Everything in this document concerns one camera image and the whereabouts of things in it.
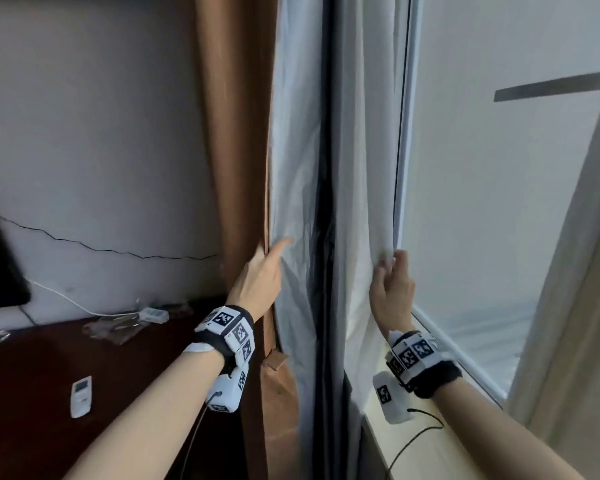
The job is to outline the person's left hand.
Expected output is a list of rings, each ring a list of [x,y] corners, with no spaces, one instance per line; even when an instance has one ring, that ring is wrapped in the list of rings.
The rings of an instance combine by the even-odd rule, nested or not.
[[[264,246],[259,243],[229,292],[225,305],[243,308],[257,322],[278,297],[281,276],[281,261],[278,267],[269,267]]]

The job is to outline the person's right hand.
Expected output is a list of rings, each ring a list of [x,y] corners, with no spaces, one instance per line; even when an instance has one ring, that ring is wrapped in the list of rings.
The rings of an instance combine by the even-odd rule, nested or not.
[[[376,263],[369,289],[370,309],[385,339],[392,331],[415,330],[411,316],[415,290],[411,276],[410,281],[393,281],[393,254]]]

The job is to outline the white grey curtain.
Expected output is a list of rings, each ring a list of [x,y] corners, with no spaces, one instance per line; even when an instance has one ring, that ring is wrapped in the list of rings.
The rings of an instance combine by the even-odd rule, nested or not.
[[[368,298],[373,268],[395,248],[403,92],[418,0],[334,0],[329,28],[329,133],[333,213],[326,307],[329,467],[356,480],[363,409],[384,339]]]

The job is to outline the brown curtain with grey lining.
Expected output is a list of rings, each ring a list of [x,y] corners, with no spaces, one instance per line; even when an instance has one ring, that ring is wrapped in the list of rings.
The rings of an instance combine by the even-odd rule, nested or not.
[[[227,288],[257,244],[294,240],[240,405],[249,480],[319,480],[317,211],[334,0],[187,1]]]

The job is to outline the person's left forearm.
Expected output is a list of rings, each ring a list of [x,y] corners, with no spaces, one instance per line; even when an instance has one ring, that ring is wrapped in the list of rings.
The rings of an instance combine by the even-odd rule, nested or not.
[[[80,456],[64,480],[164,480],[224,366],[184,352]]]

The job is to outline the person's right forearm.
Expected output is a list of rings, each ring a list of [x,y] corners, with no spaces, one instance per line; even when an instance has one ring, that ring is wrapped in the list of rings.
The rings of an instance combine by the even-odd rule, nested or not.
[[[585,480],[463,378],[439,387],[432,400],[488,480]]]

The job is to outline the black wristband with marker tags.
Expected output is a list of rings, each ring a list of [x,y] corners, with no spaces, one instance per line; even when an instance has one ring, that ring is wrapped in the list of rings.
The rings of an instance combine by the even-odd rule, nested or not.
[[[251,360],[255,351],[254,327],[246,309],[233,305],[218,307],[197,325],[194,340],[184,353],[215,350],[224,358],[220,375],[231,376]]]
[[[421,331],[390,331],[386,364],[399,384],[421,399],[463,376],[456,357],[435,336]]]

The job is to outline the beige window sill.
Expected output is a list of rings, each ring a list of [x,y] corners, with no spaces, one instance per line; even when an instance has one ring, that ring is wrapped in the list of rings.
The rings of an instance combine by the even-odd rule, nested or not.
[[[410,395],[412,419],[387,423],[372,390],[364,408],[358,480],[486,480],[430,400]]]

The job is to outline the grey bar outside window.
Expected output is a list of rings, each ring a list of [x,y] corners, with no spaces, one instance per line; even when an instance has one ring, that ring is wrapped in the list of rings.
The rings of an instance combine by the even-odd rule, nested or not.
[[[599,90],[600,72],[594,72],[499,89],[495,92],[493,101],[508,102]]]

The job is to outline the white remote control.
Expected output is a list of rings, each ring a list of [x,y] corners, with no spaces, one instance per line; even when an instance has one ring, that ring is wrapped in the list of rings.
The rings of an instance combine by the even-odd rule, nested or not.
[[[70,416],[79,419],[91,410],[93,400],[93,379],[87,376],[72,384],[70,395]]]

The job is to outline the dark wooden desk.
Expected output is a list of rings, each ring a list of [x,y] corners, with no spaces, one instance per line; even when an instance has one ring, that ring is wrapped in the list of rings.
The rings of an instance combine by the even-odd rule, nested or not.
[[[192,342],[195,326],[223,298],[172,307],[123,345],[91,339],[94,319],[12,332],[0,344],[0,480],[60,480],[81,453]],[[93,379],[90,412],[70,416],[72,384]]]

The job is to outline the white window frame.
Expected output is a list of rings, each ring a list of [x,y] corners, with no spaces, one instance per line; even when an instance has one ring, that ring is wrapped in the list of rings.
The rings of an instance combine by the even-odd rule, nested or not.
[[[418,80],[418,58],[422,31],[422,9],[424,0],[409,0],[407,12],[407,32],[404,49],[404,69],[401,88],[398,162],[395,180],[395,198],[393,211],[393,243],[401,244],[406,225],[408,200],[409,164],[415,136],[415,104]],[[435,335],[441,343],[456,356],[461,368],[469,375],[472,383],[497,407],[505,405],[504,390],[481,370],[440,327],[419,307],[414,307],[417,325]]]

